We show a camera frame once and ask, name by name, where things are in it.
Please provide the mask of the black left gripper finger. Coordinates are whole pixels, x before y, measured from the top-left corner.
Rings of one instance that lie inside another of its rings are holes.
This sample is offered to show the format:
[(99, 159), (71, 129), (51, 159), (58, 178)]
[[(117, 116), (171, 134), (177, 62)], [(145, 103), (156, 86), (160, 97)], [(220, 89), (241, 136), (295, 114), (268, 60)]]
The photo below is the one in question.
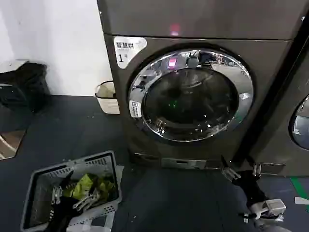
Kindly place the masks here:
[(75, 210), (87, 210), (94, 203), (99, 200), (99, 190), (97, 187), (92, 187), (90, 190), (87, 190), (84, 194), (84, 197), (73, 205), (73, 209)]
[(63, 190), (69, 184), (73, 172), (68, 173), (57, 186), (53, 187), (51, 205), (60, 204)]

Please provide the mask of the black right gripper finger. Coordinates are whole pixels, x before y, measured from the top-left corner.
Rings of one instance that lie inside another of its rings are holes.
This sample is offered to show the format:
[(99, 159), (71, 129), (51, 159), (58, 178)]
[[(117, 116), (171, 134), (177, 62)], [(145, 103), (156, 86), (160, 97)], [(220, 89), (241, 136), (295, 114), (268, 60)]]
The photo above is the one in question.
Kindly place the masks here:
[(261, 177), (262, 164), (254, 162), (252, 168), (253, 168), (252, 175), (254, 177)]
[(229, 181), (238, 180), (241, 178), (241, 175), (239, 175), (237, 172), (235, 172), (228, 166), (228, 163), (226, 162), (224, 156), (221, 156), (221, 163), (222, 163), (221, 172)]

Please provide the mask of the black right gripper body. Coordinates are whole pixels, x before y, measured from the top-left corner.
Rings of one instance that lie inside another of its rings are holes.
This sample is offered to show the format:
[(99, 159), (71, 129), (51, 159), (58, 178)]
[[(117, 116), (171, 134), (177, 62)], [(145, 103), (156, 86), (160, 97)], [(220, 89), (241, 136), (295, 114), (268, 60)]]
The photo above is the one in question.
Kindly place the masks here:
[(247, 207), (267, 200), (267, 196), (257, 183), (260, 176), (253, 175), (253, 172), (250, 170), (240, 171), (238, 174), (240, 177), (233, 179), (232, 184), (239, 186), (243, 190), (247, 198)]

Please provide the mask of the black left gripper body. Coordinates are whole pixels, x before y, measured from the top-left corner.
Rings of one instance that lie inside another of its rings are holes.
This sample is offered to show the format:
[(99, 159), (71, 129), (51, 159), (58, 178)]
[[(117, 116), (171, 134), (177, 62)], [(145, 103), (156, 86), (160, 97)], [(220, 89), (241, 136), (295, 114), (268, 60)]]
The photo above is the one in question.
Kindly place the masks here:
[(79, 216), (80, 212), (73, 208), (78, 202), (75, 198), (61, 198), (60, 203), (54, 206), (54, 216), (51, 220), (51, 225), (56, 226), (62, 221), (68, 221), (69, 223), (72, 218)]

